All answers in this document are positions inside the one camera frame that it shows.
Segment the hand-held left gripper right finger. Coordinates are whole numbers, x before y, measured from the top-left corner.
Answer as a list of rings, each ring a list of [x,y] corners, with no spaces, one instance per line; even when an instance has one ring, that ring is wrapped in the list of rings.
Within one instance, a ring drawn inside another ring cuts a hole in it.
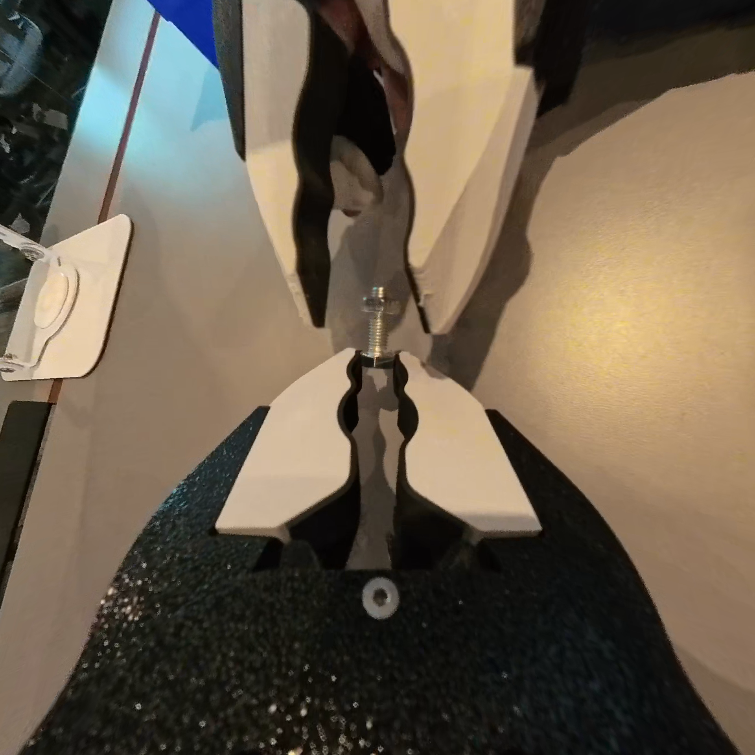
[[[401,479],[410,498],[482,538],[533,537],[534,507],[482,404],[408,352],[394,363]]]

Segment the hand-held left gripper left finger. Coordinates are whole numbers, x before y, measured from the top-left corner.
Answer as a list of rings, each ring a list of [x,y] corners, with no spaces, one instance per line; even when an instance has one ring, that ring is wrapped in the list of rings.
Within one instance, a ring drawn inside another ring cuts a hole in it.
[[[216,520],[219,534],[289,542],[293,527],[346,485],[352,445],[338,411],[355,387],[354,365],[357,351],[344,349],[274,399]]]

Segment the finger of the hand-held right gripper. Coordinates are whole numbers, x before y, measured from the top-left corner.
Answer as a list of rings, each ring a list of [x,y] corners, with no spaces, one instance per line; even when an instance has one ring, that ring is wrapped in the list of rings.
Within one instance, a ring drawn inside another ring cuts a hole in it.
[[[383,2],[409,80],[380,252],[405,269],[423,329],[446,335],[492,256],[532,131],[538,91],[516,62],[515,2]]]
[[[282,276],[302,319],[326,322],[329,264],[309,278],[296,238],[300,172],[295,122],[307,79],[311,23],[299,2],[243,2],[245,164]]]

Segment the blue plastic bin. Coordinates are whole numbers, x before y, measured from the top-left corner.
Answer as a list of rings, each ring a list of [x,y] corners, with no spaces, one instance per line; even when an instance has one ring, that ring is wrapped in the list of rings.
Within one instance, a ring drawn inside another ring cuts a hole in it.
[[[173,24],[217,69],[214,41],[213,1],[148,1],[167,22]]]

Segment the silver metal bolt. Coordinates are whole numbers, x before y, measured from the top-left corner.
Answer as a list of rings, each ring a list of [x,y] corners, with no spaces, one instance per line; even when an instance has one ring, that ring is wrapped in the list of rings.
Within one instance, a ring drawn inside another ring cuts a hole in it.
[[[387,323],[395,315],[398,302],[382,286],[375,286],[363,297],[363,312],[368,317],[368,345],[365,353],[388,354]]]

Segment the person's right hand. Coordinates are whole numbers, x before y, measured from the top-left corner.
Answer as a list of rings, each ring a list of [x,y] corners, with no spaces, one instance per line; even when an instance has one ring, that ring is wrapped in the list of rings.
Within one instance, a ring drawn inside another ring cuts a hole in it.
[[[318,2],[318,15],[336,33],[350,54],[356,55],[383,90],[392,132],[404,143],[411,126],[409,80],[388,29],[376,29],[365,21],[367,2]]]

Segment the white square base plate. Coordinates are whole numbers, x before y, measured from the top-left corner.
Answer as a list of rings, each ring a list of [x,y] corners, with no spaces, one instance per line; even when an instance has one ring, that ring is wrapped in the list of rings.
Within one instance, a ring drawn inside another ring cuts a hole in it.
[[[46,247],[78,269],[78,294],[39,367],[2,373],[4,382],[77,379],[95,369],[107,343],[133,229],[131,219],[120,214]]]

